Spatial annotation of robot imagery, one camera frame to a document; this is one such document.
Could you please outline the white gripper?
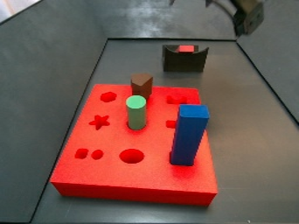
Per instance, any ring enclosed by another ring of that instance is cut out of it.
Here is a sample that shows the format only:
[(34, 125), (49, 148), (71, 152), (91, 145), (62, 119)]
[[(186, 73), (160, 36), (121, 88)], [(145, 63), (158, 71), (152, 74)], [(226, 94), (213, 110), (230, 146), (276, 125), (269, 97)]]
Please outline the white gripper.
[(264, 5), (260, 0), (230, 0), (236, 7), (233, 27), (237, 36), (249, 35), (264, 20)]

